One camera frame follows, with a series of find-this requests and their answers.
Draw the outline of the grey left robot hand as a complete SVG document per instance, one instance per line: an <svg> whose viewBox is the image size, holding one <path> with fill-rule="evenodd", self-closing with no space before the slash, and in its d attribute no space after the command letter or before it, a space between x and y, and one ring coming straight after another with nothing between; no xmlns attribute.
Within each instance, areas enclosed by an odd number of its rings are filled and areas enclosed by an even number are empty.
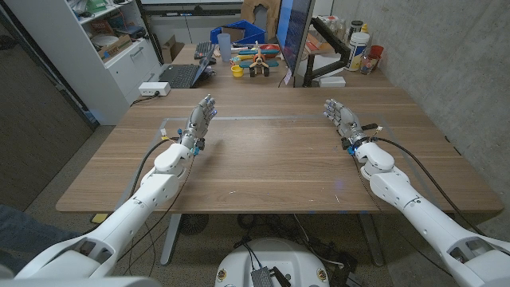
<svg viewBox="0 0 510 287"><path fill-rule="evenodd" d="M179 143L188 147L204 150L205 135L208 131L210 121L216 116L217 110L214 107L215 99L208 94L192 110L188 118Z"/></svg>

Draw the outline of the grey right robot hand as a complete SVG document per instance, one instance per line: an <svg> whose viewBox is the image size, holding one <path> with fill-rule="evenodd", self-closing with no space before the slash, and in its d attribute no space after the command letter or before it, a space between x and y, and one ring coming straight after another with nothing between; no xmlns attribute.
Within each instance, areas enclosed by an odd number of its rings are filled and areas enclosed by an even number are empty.
<svg viewBox="0 0 510 287"><path fill-rule="evenodd" d="M350 148L354 151L367 141L359 118L349 108L334 99L326 100L324 107L324 115L333 122L341 136L343 150Z"/></svg>

